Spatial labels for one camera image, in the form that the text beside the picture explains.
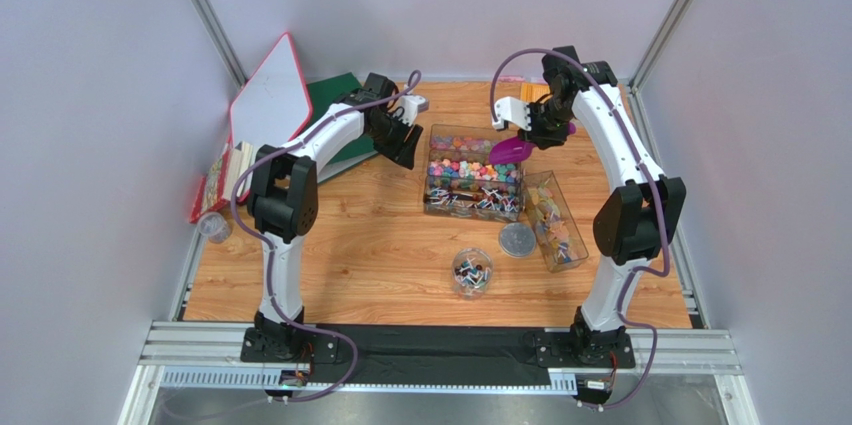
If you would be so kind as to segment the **purple plastic scoop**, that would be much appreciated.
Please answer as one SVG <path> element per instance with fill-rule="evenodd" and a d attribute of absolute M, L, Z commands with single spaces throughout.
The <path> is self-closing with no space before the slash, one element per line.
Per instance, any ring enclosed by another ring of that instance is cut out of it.
<path fill-rule="evenodd" d="M 519 130 L 515 137 L 498 142 L 489 152 L 491 164 L 516 164 L 527 160 L 534 150 L 547 150 L 565 144 L 568 137 L 576 133 L 573 122 L 556 130 Z"/>

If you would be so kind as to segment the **three-compartment clear candy box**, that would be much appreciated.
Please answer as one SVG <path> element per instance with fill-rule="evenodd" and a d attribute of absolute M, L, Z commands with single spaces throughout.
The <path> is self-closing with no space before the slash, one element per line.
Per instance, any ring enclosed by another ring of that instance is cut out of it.
<path fill-rule="evenodd" d="M 434 125 L 427 147 L 424 213 L 516 222 L 523 211 L 523 166 L 494 164 L 489 158 L 507 137 L 491 128 Z"/>

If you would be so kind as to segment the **single clear candy box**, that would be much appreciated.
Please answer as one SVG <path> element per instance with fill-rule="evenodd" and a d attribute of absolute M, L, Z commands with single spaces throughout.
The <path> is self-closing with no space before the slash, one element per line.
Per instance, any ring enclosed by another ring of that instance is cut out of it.
<path fill-rule="evenodd" d="M 545 267 L 559 273 L 580 266 L 589 257 L 569 206 L 552 171 L 528 174 L 523 182 L 524 213 L 536 238 Z"/>

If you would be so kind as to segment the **clear plastic jar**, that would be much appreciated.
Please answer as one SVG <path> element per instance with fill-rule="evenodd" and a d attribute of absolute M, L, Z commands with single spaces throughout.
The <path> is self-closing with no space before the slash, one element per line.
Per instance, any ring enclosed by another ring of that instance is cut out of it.
<path fill-rule="evenodd" d="M 451 266 L 455 293 L 464 299 L 483 296 L 493 278 L 494 264 L 491 257 L 479 248 L 459 251 Z"/>

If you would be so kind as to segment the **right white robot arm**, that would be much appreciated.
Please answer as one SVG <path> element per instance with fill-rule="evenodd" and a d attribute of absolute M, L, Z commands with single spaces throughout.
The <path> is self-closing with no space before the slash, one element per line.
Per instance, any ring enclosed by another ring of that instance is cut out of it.
<path fill-rule="evenodd" d="M 526 137 L 541 150 L 562 146 L 579 121 L 611 189 L 593 223 L 600 263 L 572 330 L 588 353 L 619 348 L 639 278 L 666 277 L 671 271 L 669 245 L 686 187 L 680 178 L 668 177 L 641 143 L 608 64 L 582 64 L 574 48 L 565 46 L 545 51 L 542 67 L 550 96 L 532 104 Z"/>

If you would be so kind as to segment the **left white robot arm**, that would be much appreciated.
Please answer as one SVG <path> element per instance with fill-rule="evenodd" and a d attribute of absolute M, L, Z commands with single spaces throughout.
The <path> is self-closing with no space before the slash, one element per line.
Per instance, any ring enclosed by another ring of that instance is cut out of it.
<path fill-rule="evenodd" d="M 263 146 L 242 175 L 251 182 L 246 209 L 254 224 L 247 231 L 264 244 L 264 294 L 252 327 L 260 336 L 295 347 L 312 333 L 302 322 L 299 281 L 304 238 L 319 214 L 318 175 L 363 136 L 378 154 L 413 169 L 423 133 L 416 119 L 428 108 L 427 99 L 414 92 L 421 78 L 415 70 L 398 88 L 383 75 L 369 74 L 296 138 L 281 147 Z"/>

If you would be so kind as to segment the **orange book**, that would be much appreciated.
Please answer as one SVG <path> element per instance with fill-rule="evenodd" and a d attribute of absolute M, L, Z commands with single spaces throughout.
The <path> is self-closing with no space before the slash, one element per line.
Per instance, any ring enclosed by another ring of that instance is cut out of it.
<path fill-rule="evenodd" d="M 551 97 L 550 87 L 542 83 L 521 84 L 519 99 L 525 103 L 543 103 Z"/>

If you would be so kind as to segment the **silver round jar lid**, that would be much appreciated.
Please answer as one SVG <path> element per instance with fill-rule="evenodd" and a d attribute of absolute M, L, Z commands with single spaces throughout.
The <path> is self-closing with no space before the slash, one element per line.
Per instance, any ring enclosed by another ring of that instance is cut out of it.
<path fill-rule="evenodd" d="M 505 225 L 498 234 L 498 244 L 505 254 L 513 258 L 530 256 L 538 246 L 533 229 L 520 222 Z"/>

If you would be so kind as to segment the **red-framed whiteboard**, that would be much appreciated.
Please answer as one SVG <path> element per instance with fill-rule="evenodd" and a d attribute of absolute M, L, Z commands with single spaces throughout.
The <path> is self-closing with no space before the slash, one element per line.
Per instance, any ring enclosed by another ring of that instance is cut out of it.
<path fill-rule="evenodd" d="M 285 32 L 230 104 L 227 146 L 281 146 L 301 133 L 312 114 L 292 35 Z"/>

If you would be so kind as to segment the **stack of books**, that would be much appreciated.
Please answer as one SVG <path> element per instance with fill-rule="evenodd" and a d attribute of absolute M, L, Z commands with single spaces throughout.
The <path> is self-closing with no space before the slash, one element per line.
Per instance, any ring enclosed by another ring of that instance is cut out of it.
<path fill-rule="evenodd" d="M 231 200 L 238 178 L 254 163 L 255 147 L 246 141 L 225 145 L 220 157 L 202 179 L 189 222 L 196 224 L 209 212 L 218 212 Z"/>

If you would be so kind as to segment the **black base mat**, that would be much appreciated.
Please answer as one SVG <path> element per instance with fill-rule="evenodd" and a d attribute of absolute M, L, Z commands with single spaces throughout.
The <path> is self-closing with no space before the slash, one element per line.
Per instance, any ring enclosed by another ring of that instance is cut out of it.
<path fill-rule="evenodd" d="M 533 386 L 551 368 L 630 370 L 625 331 L 589 340 L 573 329 L 321 324 L 295 347 L 245 331 L 244 363 L 306 365 L 314 383 L 349 385 Z"/>

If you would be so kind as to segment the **small clear plastic cup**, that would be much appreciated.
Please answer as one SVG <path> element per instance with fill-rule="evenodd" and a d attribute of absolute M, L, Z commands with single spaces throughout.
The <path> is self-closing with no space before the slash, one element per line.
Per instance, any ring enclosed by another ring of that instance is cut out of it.
<path fill-rule="evenodd" d="M 230 225 L 219 212 L 207 212 L 201 215 L 196 228 L 203 238 L 214 244 L 225 242 L 232 234 Z"/>

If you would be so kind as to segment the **aluminium rail frame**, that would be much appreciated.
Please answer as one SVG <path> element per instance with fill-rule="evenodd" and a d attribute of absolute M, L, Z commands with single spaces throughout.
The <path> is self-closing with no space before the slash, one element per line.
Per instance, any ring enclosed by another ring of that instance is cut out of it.
<path fill-rule="evenodd" d="M 570 328 L 323 324 L 293 358 L 242 322 L 151 325 L 119 420 L 145 424 L 164 387 L 274 394 L 348 392 L 535 394 L 597 403 L 594 378 L 616 378 L 610 402 L 634 404 L 657 377 L 706 376 L 731 424 L 758 416 L 725 330 L 634 329 L 613 352 L 579 356 Z"/>

